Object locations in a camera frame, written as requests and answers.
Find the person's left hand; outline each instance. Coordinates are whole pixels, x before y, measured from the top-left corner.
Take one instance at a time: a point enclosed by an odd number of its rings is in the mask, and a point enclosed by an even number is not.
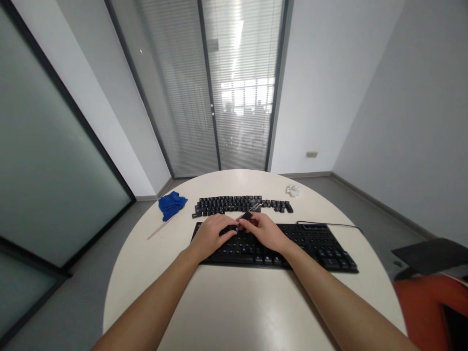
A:
[[[229,231],[219,236],[219,232],[228,225],[239,225],[239,223],[224,214],[215,214],[205,219],[187,248],[197,263],[208,258],[221,245],[237,234],[236,231]]]

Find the baseboard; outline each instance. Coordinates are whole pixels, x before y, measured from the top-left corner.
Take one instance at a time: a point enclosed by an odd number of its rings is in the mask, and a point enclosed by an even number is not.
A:
[[[169,178],[169,180],[164,184],[164,186],[159,190],[159,192],[156,195],[149,195],[149,196],[135,196],[137,201],[157,201],[163,196],[165,193],[167,193],[167,190],[170,188],[172,183],[172,178]]]
[[[149,195],[149,196],[135,196],[137,201],[156,201],[159,199],[157,195]]]
[[[157,193],[157,198],[160,198],[161,196],[163,196],[165,193],[167,193],[168,189],[171,187],[171,183],[172,183],[172,178],[169,178],[166,182],[166,184],[164,184],[164,186],[161,188],[161,190],[159,190],[159,193]]]
[[[361,189],[359,189],[358,187],[352,185],[351,183],[349,183],[347,180],[343,179],[342,177],[340,177],[336,173],[331,172],[331,177],[333,177],[336,181],[338,181],[339,183],[341,183],[342,185],[344,185],[345,187],[347,187],[348,189],[350,189],[351,191],[353,191],[354,193],[356,193],[357,195],[359,195],[363,199],[370,202],[372,205],[378,207],[382,211],[388,213],[389,215],[391,215],[395,219],[399,220],[400,222],[402,222],[406,226],[410,227],[412,230],[414,230],[419,235],[421,235],[424,239],[431,240],[431,239],[435,239],[435,238],[438,237],[438,236],[434,235],[433,233],[431,233],[430,231],[428,231],[427,229],[421,227],[419,224],[414,223],[411,219],[403,216],[401,213],[395,211],[394,209],[392,209],[389,206],[385,205],[381,201],[377,200],[375,197],[370,196],[368,193],[366,193],[366,192],[362,191]]]
[[[285,176],[286,178],[309,178],[309,177],[317,177],[317,176],[330,176],[332,174],[331,171],[327,172],[308,172],[308,173],[284,173],[280,176]]]

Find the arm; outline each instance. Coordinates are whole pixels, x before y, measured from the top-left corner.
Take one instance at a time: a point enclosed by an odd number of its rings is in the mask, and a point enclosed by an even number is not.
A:
[[[237,224],[221,214],[208,217],[188,248],[130,305],[93,350],[155,350],[198,264],[236,234],[230,231],[219,236],[219,232]]]
[[[289,240],[266,215],[254,213],[242,227],[282,254],[343,350],[417,350],[389,320]]]

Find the tabletop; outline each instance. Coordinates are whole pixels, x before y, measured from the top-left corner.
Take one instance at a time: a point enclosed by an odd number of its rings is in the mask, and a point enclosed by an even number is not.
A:
[[[285,189],[295,184],[300,195]],[[289,178],[253,170],[213,172],[174,188],[188,199],[153,238],[162,223],[155,203],[138,221],[112,271],[104,307],[106,332],[128,306],[190,243],[192,219],[200,197],[261,195],[288,200],[294,213],[262,209],[275,223],[298,220],[353,223],[331,202]],[[240,212],[226,213],[232,218]],[[330,226],[356,262],[359,273],[333,273],[407,335],[392,284],[374,250],[359,230]],[[159,350],[334,350],[331,337],[294,273],[286,270],[200,265],[187,286],[159,345]]]

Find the hand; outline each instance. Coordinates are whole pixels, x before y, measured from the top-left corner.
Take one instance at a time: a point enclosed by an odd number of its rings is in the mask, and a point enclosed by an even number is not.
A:
[[[219,232],[228,225],[239,225],[239,223],[224,214],[215,214],[205,219],[187,248],[197,263],[206,259],[237,234],[236,231],[229,231],[219,236]]]
[[[258,241],[267,248],[279,252],[280,254],[287,245],[292,243],[266,214],[254,212],[249,221],[241,219],[240,217],[237,220],[241,225],[240,229],[245,228],[248,233],[255,235]]]

